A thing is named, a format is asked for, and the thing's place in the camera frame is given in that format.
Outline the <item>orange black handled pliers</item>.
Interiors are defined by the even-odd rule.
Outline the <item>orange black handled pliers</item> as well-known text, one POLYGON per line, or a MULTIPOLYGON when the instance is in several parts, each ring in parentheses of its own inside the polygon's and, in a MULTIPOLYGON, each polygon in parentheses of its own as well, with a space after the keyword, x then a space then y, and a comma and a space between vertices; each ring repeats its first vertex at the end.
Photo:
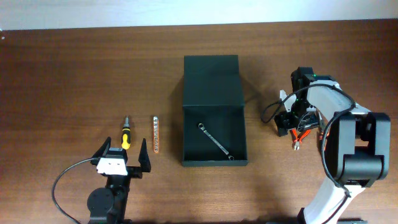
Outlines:
POLYGON ((318 117, 317 148, 318 148, 318 151, 321 152, 322 151, 323 133, 326 128, 326 123, 325 123, 325 120, 323 119, 321 112, 317 111, 317 117, 318 117))

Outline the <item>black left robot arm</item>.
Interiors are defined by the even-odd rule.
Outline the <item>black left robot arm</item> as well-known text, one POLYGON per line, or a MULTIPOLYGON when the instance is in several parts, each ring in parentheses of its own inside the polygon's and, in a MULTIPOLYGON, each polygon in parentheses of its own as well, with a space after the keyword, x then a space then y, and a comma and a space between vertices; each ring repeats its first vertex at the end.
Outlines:
POLYGON ((106 185, 92 191, 87 199, 90 223, 126 224, 132 220, 125 217, 127 200, 132 179, 141 179, 151 171, 147 152, 147 141, 142 140, 138 161, 139 166, 128 166, 127 151, 111 147, 108 137, 93 154, 91 164, 96 171, 106 177, 106 185))

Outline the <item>red handled small cutters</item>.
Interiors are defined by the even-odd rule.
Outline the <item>red handled small cutters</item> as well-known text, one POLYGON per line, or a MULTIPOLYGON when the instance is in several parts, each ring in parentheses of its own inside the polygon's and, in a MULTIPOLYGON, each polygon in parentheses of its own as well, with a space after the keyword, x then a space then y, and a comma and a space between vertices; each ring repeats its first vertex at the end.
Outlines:
POLYGON ((298 133, 296 129, 291 129, 290 133, 292 135, 292 147, 293 150, 298 151, 302 141, 310 134, 311 130, 308 129, 301 133, 298 133))

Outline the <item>silver ring spanner wrench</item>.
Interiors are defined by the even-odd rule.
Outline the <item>silver ring spanner wrench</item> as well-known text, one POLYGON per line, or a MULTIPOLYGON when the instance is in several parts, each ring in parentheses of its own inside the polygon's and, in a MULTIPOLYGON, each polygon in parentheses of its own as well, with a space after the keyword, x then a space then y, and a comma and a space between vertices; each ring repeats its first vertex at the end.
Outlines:
POLYGON ((200 129, 200 130, 202 130, 202 132, 213 142, 213 143, 215 143, 220 149, 221 149, 221 151, 228 157, 228 159, 230 160, 230 161, 233 161, 234 160, 234 157, 230 154, 230 152, 225 148, 225 147, 223 147, 208 131, 207 131, 207 129, 205 128, 205 125, 203 124, 203 123, 199 123, 198 124, 198 128, 200 129))

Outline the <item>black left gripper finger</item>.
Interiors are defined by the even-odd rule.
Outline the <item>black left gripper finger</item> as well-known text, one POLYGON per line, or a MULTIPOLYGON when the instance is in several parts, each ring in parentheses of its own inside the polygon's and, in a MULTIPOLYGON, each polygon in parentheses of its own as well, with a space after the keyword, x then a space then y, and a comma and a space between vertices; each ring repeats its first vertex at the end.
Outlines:
POLYGON ((147 151, 147 141, 145 138, 142 140, 138 161, 140 163, 141 172, 151 172, 152 166, 147 151))
POLYGON ((111 138, 107 137, 103 145, 92 155, 92 158, 103 157, 111 146, 111 138))

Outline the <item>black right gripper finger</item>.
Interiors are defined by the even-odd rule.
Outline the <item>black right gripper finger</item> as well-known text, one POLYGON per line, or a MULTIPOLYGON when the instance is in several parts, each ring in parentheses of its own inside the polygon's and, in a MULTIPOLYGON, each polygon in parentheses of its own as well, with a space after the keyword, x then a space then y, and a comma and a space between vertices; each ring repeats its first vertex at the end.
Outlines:
POLYGON ((294 115, 292 112, 282 111, 274 117, 277 126, 278 137, 288 135, 288 131, 294 129, 294 115))
POLYGON ((317 128, 319 126, 318 116, 315 112, 305 113, 298 121, 297 131, 304 132, 309 129, 317 128))

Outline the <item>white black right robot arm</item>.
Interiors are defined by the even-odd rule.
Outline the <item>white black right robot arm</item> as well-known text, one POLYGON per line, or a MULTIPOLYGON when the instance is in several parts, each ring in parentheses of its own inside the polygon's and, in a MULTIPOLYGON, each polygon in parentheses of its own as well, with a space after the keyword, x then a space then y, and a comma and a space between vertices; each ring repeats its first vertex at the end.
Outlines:
POLYGON ((297 223, 339 223, 356 196, 389 171, 391 120, 359 105, 329 75, 299 67, 290 76, 293 92, 280 91, 272 119, 279 136, 293 135, 298 149, 305 134, 318 129, 325 180, 297 223))

